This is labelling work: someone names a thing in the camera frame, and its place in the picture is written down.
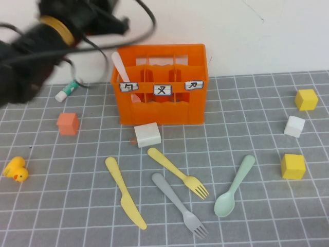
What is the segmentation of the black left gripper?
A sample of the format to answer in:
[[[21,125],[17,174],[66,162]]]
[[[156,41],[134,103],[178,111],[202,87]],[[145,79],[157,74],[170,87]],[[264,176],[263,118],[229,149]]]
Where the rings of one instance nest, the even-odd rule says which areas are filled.
[[[124,35],[130,19],[113,15],[117,1],[38,1],[40,16],[61,21],[75,36]]]

